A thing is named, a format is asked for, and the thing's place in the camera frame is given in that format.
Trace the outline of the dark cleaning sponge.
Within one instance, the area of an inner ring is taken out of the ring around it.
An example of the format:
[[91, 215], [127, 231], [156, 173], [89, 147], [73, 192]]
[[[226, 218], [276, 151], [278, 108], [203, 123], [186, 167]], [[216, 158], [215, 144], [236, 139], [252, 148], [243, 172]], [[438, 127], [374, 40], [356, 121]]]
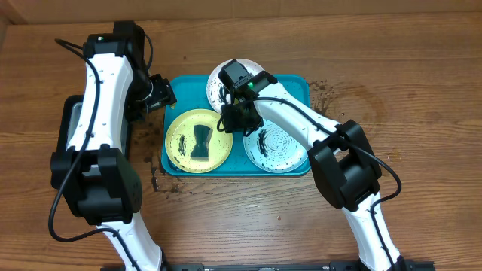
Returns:
[[209, 143], [212, 137], [212, 129], [204, 125], [194, 126], [195, 145], [191, 152], [191, 158], [194, 160], [209, 159]]

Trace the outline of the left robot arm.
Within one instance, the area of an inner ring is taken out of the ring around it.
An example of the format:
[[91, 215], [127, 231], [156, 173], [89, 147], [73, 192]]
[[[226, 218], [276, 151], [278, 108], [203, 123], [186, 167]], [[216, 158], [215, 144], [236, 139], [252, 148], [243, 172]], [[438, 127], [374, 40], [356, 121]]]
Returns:
[[59, 45], [84, 61], [86, 85], [64, 104], [50, 159], [54, 202], [65, 200], [92, 234], [103, 233], [125, 270], [161, 270], [163, 252], [142, 219], [142, 183], [128, 160], [132, 122], [176, 102], [168, 80], [149, 72], [151, 40], [133, 21], [117, 21], [82, 45]]

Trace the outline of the pink speckled plate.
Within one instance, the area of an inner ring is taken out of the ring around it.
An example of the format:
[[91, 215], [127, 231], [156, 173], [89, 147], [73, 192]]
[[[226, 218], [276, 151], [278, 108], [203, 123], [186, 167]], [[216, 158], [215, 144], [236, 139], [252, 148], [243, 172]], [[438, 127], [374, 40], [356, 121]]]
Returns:
[[[252, 75], [256, 75], [257, 73], [264, 70], [264, 68], [261, 65], [249, 59], [237, 59], [237, 61], [240, 64], [242, 64], [247, 69], [247, 71]], [[219, 114], [221, 114], [222, 105], [231, 102], [230, 95], [227, 94], [227, 91], [223, 83], [218, 77], [221, 69], [229, 62], [230, 60], [226, 60], [221, 64], [219, 64], [210, 74], [206, 84], [206, 95], [207, 95], [209, 104]]]

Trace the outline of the yellow speckled plate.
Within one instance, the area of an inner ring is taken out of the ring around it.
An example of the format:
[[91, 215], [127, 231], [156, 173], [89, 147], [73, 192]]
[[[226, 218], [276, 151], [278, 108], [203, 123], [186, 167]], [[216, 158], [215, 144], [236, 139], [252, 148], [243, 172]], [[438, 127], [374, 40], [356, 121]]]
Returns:
[[[184, 172], [201, 174], [217, 169], [229, 157], [233, 148], [233, 135], [217, 129], [221, 115], [208, 109], [194, 109], [178, 116], [165, 135], [165, 149], [169, 160]], [[212, 129], [209, 159], [194, 160], [191, 152], [195, 145], [194, 126]]]

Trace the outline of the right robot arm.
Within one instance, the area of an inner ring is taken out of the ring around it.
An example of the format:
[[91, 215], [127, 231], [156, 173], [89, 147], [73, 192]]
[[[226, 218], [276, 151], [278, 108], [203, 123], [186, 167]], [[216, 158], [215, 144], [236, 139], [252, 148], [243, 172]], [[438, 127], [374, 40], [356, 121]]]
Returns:
[[401, 180], [374, 152], [354, 120], [338, 123], [293, 97], [265, 70], [251, 73], [237, 59], [222, 65], [218, 78], [230, 96], [221, 107], [218, 130], [245, 137], [264, 121], [276, 124], [307, 151], [314, 182], [323, 198], [345, 214], [358, 246], [362, 270], [403, 270], [404, 258], [393, 244], [381, 203], [401, 188], [380, 195], [379, 179], [386, 170]]

